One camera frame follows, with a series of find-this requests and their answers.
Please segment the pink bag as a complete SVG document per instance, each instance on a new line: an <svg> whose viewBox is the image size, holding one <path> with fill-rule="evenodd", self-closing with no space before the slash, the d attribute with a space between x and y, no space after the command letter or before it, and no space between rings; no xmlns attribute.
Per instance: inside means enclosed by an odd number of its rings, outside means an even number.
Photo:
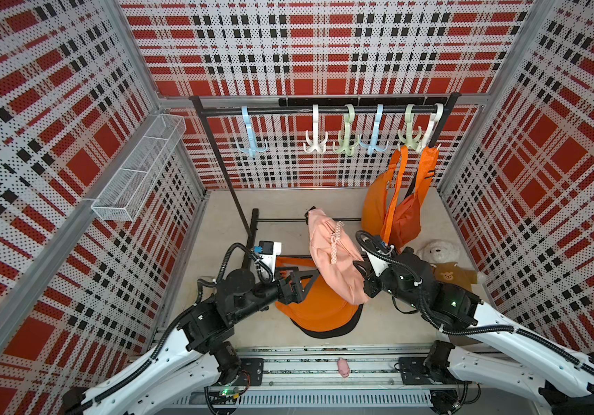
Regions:
<svg viewBox="0 0 594 415"><path fill-rule="evenodd" d="M345 223L335 221L322 209L311 209L305 217L310 254L325 282L350 304L369 302L364 292L364 277L354 265L355 261L363 261L363 257L345 233Z"/></svg>

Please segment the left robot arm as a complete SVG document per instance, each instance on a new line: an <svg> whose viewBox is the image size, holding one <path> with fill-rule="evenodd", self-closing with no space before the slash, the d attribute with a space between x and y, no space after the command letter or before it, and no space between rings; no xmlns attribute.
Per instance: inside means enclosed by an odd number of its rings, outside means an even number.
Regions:
<svg viewBox="0 0 594 415"><path fill-rule="evenodd" d="M146 354L108 380L63 396L67 414L156 414L176 399L215 384L228 385L241 373L229 342L236 324L279 302L303 302L319 278L317 270L282 277L255 250L241 243L226 251L216 278L198 280L197 296Z"/></svg>

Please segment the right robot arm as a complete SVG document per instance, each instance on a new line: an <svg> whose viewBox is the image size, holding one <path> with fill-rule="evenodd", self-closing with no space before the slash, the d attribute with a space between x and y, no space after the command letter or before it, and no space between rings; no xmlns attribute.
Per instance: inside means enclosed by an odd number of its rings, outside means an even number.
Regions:
<svg viewBox="0 0 594 415"><path fill-rule="evenodd" d="M364 230L357 243L367 254L355 266L368 297L380 292L408 304L438 332L486 344L503 358L475 354L437 341L424 365L432 380L474 382L529 399L554 414L594 414L594 353L552 342L517 323L479 296L440 282L411 248L396 252Z"/></svg>

